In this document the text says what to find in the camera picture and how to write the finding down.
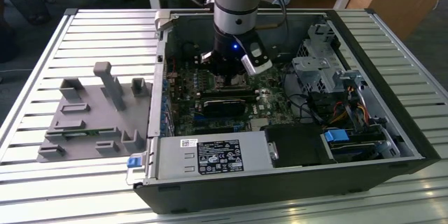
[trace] circuit board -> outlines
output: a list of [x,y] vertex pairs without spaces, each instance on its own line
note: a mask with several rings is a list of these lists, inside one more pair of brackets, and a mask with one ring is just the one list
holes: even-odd
[[[295,122],[282,86],[283,74],[275,67],[254,77],[247,74],[236,76],[230,86],[224,86],[223,78],[208,70],[180,69],[167,76],[176,136],[255,131],[263,124]],[[227,91],[252,93],[255,100],[246,103],[244,113],[239,116],[206,117],[204,100],[199,94]]]

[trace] red wire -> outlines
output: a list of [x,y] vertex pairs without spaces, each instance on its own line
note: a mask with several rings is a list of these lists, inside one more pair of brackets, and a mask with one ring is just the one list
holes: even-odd
[[334,108],[334,117],[336,116],[336,108],[338,108],[338,105],[340,105],[340,104],[343,104],[343,102],[338,102],[338,103],[335,104],[335,108]]

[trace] yellow wire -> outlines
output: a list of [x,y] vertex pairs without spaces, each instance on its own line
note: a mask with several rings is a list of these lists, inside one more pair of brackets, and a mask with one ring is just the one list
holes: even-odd
[[363,107],[363,106],[358,106],[362,110],[363,110],[363,113],[364,113],[364,120],[368,120],[368,113],[367,113],[367,110],[366,110],[366,108]]
[[343,114],[340,114],[331,122],[330,124],[332,124],[334,122],[338,122],[340,119],[343,119],[347,116],[347,111],[344,111]]

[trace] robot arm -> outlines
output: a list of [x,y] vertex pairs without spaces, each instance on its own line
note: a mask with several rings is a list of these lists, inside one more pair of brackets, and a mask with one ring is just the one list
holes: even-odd
[[[282,0],[266,1],[282,4]],[[254,76],[272,67],[256,32],[259,3],[260,0],[215,0],[214,51],[203,60],[208,61],[214,74],[224,76],[227,80],[244,70]]]

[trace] metal bracket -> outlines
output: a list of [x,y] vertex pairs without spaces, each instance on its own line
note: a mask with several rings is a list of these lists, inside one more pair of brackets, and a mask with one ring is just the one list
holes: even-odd
[[170,28],[174,25],[172,24],[172,19],[174,18],[172,18],[170,10],[159,10],[156,12],[155,21],[154,21],[154,23],[156,25],[156,30],[162,31],[162,30],[166,30],[167,28]]
[[348,70],[340,73],[340,79],[356,79],[356,78],[363,78],[363,75],[359,72],[359,70]]
[[330,68],[327,59],[314,57],[296,57],[292,59],[294,67],[300,71],[318,71],[323,68]]
[[147,153],[148,159],[147,159],[147,176],[144,179],[144,184],[150,184],[151,179],[158,179],[158,149],[159,149],[159,137],[154,137],[151,139],[151,146],[150,146],[150,152]]

